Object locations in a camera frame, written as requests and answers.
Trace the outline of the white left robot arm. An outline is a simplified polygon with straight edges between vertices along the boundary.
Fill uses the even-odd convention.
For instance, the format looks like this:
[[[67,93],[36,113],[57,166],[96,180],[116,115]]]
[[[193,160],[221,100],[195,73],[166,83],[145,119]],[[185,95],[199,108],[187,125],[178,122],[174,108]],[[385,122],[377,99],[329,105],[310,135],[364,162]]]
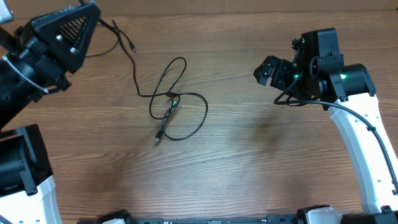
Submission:
[[[100,17],[92,2],[1,31],[1,222],[60,223],[53,170],[39,127],[4,127],[31,102],[67,90]]]

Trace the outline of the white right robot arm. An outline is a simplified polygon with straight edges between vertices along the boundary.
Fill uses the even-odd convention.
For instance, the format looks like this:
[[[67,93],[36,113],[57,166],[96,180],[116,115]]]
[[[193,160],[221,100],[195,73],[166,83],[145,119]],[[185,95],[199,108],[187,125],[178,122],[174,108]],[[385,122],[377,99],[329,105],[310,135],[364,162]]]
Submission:
[[[261,85],[280,90],[277,105],[321,105],[338,128],[361,193],[362,211],[328,205],[301,208],[292,223],[396,223],[397,156],[384,128],[367,68],[346,65],[335,28],[293,39],[292,61],[268,56],[254,70]]]

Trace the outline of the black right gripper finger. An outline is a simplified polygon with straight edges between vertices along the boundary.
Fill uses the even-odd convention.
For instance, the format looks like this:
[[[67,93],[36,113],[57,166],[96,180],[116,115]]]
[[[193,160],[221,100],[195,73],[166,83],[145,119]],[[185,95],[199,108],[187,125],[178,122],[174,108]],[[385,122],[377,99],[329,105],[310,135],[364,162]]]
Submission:
[[[282,59],[275,57],[273,55],[267,56],[266,59],[261,63],[260,71],[261,73],[273,73],[278,70]]]
[[[261,69],[261,70],[259,69],[255,70],[253,75],[256,78],[258,84],[266,86],[268,79],[272,75],[272,72],[270,69]]]

